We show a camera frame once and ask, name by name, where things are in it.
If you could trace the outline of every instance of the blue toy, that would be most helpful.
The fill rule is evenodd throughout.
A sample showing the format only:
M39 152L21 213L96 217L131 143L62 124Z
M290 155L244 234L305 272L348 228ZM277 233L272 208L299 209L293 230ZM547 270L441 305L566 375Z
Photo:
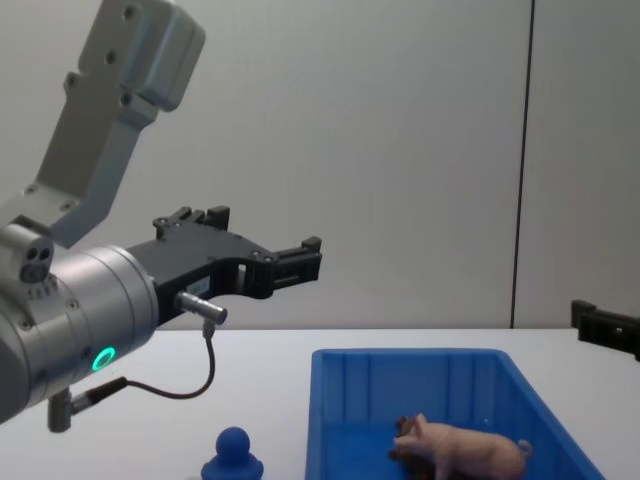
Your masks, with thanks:
M249 452L250 448L247 432L227 428L216 441L218 455L202 467L202 480L260 480L264 465Z

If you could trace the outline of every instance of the gray wall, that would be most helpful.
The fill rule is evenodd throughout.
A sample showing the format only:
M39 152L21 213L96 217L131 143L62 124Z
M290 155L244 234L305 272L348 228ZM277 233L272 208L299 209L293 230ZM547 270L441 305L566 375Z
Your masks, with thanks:
M640 313L640 3L539 0L516 326Z
M208 31L191 88L83 246L228 204L238 233L326 254L318 284L221 299L230 327L508 325L529 0L181 3ZM3 1L0 200L35 174L97 6Z

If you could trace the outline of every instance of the green led ring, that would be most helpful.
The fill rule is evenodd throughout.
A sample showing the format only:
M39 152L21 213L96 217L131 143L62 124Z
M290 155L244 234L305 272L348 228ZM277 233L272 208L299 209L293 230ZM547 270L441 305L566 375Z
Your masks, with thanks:
M116 349L113 347L107 347L98 354L96 359L93 361L91 368L94 372L100 371L113 362L114 358L116 358Z

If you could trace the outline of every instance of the toy pig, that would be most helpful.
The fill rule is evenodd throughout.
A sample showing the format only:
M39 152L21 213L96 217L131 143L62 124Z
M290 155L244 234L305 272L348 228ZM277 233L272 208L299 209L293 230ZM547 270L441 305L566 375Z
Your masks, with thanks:
M456 470L487 480L521 480L531 445L517 445L506 437L464 430L441 423L427 423L418 415L406 435L394 439L396 450L430 460L435 480L448 480Z

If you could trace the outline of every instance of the table surface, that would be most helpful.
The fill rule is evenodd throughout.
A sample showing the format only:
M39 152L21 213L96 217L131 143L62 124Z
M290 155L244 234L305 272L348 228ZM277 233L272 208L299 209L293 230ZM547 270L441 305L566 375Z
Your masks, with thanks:
M635 476L640 452L640 365L577 341L575 330L221 331L212 388L190 401L126 389L46 429L40 404L0 427L0 477L186 480L199 478L218 433L245 428L265 480L304 478L311 354L321 348L478 347L507 352L607 479ZM171 391L206 378L200 332L159 332L139 351L74 387L126 375Z

